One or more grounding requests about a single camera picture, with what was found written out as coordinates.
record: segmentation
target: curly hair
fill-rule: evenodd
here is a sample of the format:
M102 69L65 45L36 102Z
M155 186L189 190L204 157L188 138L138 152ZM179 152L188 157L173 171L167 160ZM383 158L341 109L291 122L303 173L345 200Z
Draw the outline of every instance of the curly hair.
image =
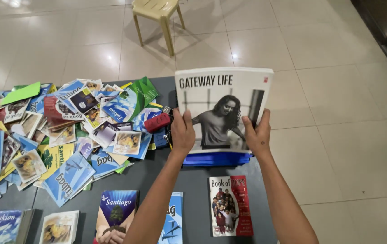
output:
M234 110L229 112L225 116L225 129L231 130L239 126L240 120L240 100L233 95L225 95L223 96L215 107L212 109L213 112L218 112L222 106L224 106L227 102L233 101L235 103Z

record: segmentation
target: table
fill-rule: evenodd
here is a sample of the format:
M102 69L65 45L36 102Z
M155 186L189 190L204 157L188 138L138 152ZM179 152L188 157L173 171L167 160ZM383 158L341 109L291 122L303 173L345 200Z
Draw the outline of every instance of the table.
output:
M160 94L156 98L157 103L174 108L176 104L174 77L150 80ZM107 84L121 86L128 82L131 81L109 82ZM19 192L16 187L11 186L0 199L0 210L36 208L27 244L39 243L44 216L56 212L80 210L75 243L90 244L93 242L102 191L139 190L141 203L166 162L169 152L169 148L148 151L144 160L136 161L121 175L113 174L94 182L91 191L77 194L61 208L58 208L44 189L30 186ZM246 175L254 229L252 237L212 237L208 177L227 175ZM255 158L252 158L250 163L236 168L183 167L173 191L184 193L183 243L277 243L261 171Z

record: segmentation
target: gateway life magazine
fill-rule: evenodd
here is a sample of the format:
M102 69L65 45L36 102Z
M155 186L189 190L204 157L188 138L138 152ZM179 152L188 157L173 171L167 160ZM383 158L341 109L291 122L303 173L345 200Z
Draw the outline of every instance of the gateway life magazine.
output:
M272 69L204 68L175 72L180 113L189 109L195 129L191 153L250 153L242 116L258 124L272 83Z

